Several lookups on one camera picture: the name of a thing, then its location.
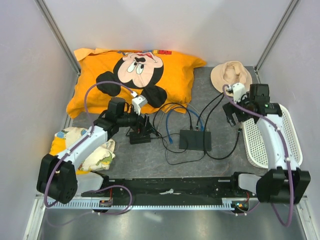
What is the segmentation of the black network switch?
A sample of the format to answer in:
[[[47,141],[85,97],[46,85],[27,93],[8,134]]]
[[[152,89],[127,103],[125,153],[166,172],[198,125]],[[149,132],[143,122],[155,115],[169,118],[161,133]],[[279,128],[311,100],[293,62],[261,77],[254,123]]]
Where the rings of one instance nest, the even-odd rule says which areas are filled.
[[[212,137],[210,131],[180,130],[179,149],[206,151],[212,150]]]

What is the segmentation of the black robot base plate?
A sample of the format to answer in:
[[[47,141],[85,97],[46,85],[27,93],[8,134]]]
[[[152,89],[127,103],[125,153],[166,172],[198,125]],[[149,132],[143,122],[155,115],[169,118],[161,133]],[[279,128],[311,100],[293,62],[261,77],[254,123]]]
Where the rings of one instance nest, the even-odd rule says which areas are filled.
[[[174,177],[174,178],[105,178],[102,187],[113,187],[101,192],[84,192],[82,197],[111,197],[113,201],[127,205],[132,203],[156,204],[217,204],[222,199],[255,198],[255,194],[236,186],[232,176],[223,177]]]

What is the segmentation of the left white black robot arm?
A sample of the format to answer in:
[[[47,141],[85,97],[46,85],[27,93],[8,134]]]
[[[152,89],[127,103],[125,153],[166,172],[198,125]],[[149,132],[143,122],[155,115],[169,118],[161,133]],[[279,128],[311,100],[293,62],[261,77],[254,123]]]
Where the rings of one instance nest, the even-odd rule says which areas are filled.
[[[147,99],[139,95],[132,99],[130,112],[125,111],[126,102],[113,97],[108,107],[93,122],[87,132],[64,151],[56,155],[46,154],[40,164],[36,189],[44,198],[52,198],[62,204],[69,203],[76,194],[94,192],[106,196],[110,185],[94,172],[77,175],[81,164],[102,144],[113,137],[120,128],[130,127],[138,133],[149,132],[152,126],[148,117],[141,116],[141,108]]]

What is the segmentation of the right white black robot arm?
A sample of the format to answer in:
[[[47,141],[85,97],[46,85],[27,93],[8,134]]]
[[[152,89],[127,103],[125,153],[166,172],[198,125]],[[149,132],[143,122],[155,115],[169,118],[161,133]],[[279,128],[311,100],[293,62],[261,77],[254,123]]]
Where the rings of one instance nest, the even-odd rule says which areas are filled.
[[[270,101],[268,84],[251,84],[249,89],[242,83],[225,84],[222,91],[229,101],[223,106],[227,121],[234,126],[236,122],[253,119],[268,160],[268,171],[263,176],[237,173],[237,179],[229,184],[230,193],[240,197],[249,191],[261,203],[298,204],[311,176],[307,170],[301,170],[291,154],[283,112],[278,103]]]

